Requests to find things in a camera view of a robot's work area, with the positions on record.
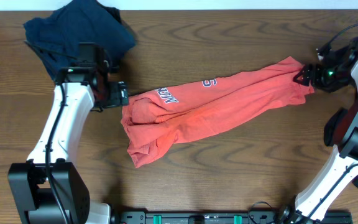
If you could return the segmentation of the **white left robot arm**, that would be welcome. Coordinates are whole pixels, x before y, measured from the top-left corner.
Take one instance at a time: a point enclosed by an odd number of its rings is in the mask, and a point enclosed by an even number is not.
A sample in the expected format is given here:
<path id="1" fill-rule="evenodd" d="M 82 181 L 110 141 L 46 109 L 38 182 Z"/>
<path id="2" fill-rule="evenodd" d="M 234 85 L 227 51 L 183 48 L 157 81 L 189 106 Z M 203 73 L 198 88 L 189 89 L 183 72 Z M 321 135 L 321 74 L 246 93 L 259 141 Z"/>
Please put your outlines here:
<path id="1" fill-rule="evenodd" d="M 42 135 L 23 163 L 7 175 L 22 223 L 119 223 L 107 203 L 95 202 L 75 167 L 83 126 L 92 111 L 126 105 L 124 82 L 91 67 L 64 67 Z"/>

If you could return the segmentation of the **navy blue folded shirt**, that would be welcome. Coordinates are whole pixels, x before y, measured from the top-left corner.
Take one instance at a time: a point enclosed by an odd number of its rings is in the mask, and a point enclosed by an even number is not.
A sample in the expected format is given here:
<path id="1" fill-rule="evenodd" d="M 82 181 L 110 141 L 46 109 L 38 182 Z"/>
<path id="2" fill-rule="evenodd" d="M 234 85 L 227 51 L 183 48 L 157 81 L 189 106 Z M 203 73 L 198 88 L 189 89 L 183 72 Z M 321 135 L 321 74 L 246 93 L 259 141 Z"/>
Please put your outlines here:
<path id="1" fill-rule="evenodd" d="M 59 69 L 78 57 L 82 42 L 95 43 L 107 52 L 111 72 L 135 46 L 135 38 L 122 23 L 119 10 L 95 0 L 74 0 L 49 17 L 27 21 L 24 29 L 52 80 Z"/>

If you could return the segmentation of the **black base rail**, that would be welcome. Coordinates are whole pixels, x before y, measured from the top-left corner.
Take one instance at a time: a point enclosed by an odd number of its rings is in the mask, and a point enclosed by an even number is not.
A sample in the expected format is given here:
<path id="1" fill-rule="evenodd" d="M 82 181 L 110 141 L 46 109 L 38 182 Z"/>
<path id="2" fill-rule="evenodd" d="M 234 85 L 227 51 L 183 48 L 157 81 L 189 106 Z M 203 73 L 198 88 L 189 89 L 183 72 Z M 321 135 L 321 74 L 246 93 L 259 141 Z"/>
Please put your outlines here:
<path id="1" fill-rule="evenodd" d="M 274 211 L 234 213 L 147 213 L 123 212 L 116 219 L 121 224 L 271 224 L 278 220 Z"/>

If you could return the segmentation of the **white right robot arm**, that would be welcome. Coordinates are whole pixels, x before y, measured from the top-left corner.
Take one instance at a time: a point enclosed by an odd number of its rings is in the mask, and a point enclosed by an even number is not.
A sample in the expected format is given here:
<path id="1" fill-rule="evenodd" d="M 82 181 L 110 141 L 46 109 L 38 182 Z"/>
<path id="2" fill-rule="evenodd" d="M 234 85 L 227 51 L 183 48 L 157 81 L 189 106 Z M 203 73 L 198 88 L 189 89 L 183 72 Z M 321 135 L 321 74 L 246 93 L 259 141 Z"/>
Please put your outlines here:
<path id="1" fill-rule="evenodd" d="M 351 68 L 358 94 L 358 60 Z M 333 133 L 333 151 L 309 186 L 277 213 L 275 223 L 352 223 L 349 212 L 329 206 L 358 176 L 358 97 Z"/>

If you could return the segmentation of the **red printed t-shirt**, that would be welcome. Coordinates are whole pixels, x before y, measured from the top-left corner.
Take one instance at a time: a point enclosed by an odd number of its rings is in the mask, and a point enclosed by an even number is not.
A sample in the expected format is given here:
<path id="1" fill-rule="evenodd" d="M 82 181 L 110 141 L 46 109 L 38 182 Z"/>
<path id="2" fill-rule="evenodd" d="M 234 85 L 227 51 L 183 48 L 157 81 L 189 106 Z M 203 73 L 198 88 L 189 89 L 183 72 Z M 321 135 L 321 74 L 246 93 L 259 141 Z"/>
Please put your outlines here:
<path id="1" fill-rule="evenodd" d="M 256 71 L 239 72 L 129 98 L 121 124 L 127 152 L 139 168 L 163 157 L 174 144 L 208 138 L 267 110 L 305 103 L 312 86 L 293 81 L 302 64 L 292 57 Z"/>

